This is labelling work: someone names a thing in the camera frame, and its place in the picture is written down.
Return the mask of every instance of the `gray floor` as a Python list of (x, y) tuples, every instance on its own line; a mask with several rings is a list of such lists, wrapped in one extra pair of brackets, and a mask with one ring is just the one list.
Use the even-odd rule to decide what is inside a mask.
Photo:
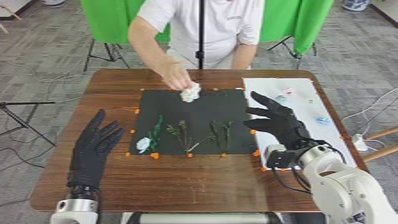
[[(101, 67), (119, 68), (122, 64), (120, 62), (108, 64), (96, 60), (90, 71), (81, 73), (90, 32), (78, 0), (69, 0), (67, 5), (56, 9), (46, 8), (37, 2), (21, 16), (23, 21), (1, 21), (10, 34), (5, 35), (0, 32), (0, 101), (55, 100), (60, 102), (39, 108), (39, 116), (32, 120), (33, 126), (55, 140), (78, 103), (76, 100), (64, 101), (81, 95), (92, 72)], [(337, 114), (344, 117), (398, 86), (398, 30), (371, 9), (362, 13), (348, 13), (335, 3), (316, 44), (318, 57), (307, 54), (302, 69), (314, 73)], [(282, 48), (268, 52), (268, 46), (270, 44), (261, 44), (254, 69), (291, 69), (295, 61), (287, 52)], [(140, 68), (142, 63), (128, 45), (122, 54), (131, 67)], [(16, 67), (5, 61), (28, 66), (35, 76), (26, 68)], [(394, 94), (385, 97), (380, 106), (367, 113), (369, 117), (380, 112), (394, 97)], [(28, 113), (26, 107), (12, 107), (12, 110), (21, 116)], [(396, 112), (394, 104), (371, 122), (369, 133), (398, 125)], [(362, 117), (346, 121), (350, 134), (359, 132), (362, 122)], [(7, 117), (0, 113), (0, 131), (5, 130), (5, 123)], [(17, 143), (12, 139), (30, 141), (33, 137), (26, 131), (0, 137), (0, 148), (12, 147), (23, 158), (32, 157), (49, 145), (41, 139), (32, 143)], [(396, 135), (382, 140), (387, 144), (396, 143)], [(51, 152), (32, 162), (46, 164), (49, 155)], [(398, 209), (396, 161), (398, 154), (392, 154), (367, 164), (394, 209)], [(1, 170), (17, 162), (14, 153), (1, 151), (0, 223), (48, 223), (49, 214), (33, 211), (25, 200), (30, 197), (42, 170), (25, 164)], [(119, 218), (119, 214), (104, 214), (103, 223), (117, 223)]]

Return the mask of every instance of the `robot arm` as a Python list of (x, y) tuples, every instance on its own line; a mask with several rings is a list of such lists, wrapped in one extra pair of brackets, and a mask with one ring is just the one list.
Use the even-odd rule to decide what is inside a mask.
[(398, 223), (380, 184), (362, 170), (344, 165), (334, 150), (314, 146), (302, 154), (298, 164), (328, 223)]
[(303, 193), (312, 195), (328, 224), (398, 223), (398, 215), (373, 176), (346, 166), (327, 142), (311, 139), (293, 110), (255, 92), (252, 98), (266, 109), (247, 108), (247, 113), (266, 119), (248, 120), (245, 125), (268, 132), (282, 144), (268, 147), (266, 167), (302, 168), (311, 187), (311, 192)]
[(56, 204), (51, 224), (96, 224), (101, 207), (99, 182), (110, 150), (120, 141), (124, 130), (113, 121), (101, 129), (104, 119), (101, 109), (83, 129), (71, 157), (67, 174), (69, 193)]

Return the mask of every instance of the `white sheet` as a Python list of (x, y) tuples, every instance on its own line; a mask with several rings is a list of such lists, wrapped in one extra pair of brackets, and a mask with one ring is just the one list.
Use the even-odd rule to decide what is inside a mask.
[[(330, 143), (332, 147), (341, 151), (344, 155), (348, 166), (355, 167), (357, 165), (351, 158), (350, 150), (341, 139), (337, 127), (332, 122), (332, 117), (327, 112), (319, 96), (316, 94), (312, 81), (305, 78), (245, 78), (243, 84), (248, 106), (259, 108), (264, 108), (264, 106), (261, 106), (261, 104), (250, 98), (252, 91), (255, 91), (268, 98), (275, 99), (279, 95), (286, 96), (284, 90), (287, 88), (295, 89), (295, 93), (286, 96), (287, 100), (284, 106), (287, 106), (295, 111), (296, 118), (305, 124), (312, 139), (325, 140)], [(330, 119), (330, 123), (327, 125), (316, 122), (318, 117), (325, 117)], [(263, 167), (266, 167), (266, 160), (263, 156), (264, 150), (268, 145), (279, 144), (279, 142), (275, 137), (264, 132), (255, 132), (255, 141), (261, 151), (261, 163)]]

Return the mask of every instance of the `person's hand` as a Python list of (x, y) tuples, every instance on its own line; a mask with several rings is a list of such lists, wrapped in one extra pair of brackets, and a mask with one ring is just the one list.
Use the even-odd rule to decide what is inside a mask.
[(122, 128), (115, 131), (119, 126), (115, 121), (99, 129), (103, 119), (104, 110), (101, 109), (74, 144), (67, 187), (87, 185), (99, 189), (108, 153), (124, 134)]
[(190, 74), (181, 66), (183, 62), (176, 61), (167, 57), (165, 61), (160, 63), (156, 73), (163, 78), (163, 82), (172, 90), (184, 90), (192, 87)]
[(296, 120), (293, 110), (284, 107), (266, 96), (255, 92), (250, 93), (252, 99), (268, 110), (259, 108), (247, 108), (247, 113), (264, 116), (268, 119), (252, 119), (243, 122), (245, 126), (263, 132), (268, 132), (286, 149), (293, 149), (298, 140), (309, 138), (309, 133), (303, 123)]

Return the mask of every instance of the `green backdrop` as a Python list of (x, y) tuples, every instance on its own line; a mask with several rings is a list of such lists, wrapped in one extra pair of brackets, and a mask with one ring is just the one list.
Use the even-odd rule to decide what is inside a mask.
[[(128, 25), (144, 0), (81, 0), (85, 18), (97, 42), (128, 43)], [(261, 42), (295, 37), (295, 53), (311, 49), (323, 26), (332, 0), (266, 0)], [(167, 27), (158, 41), (168, 42)]]

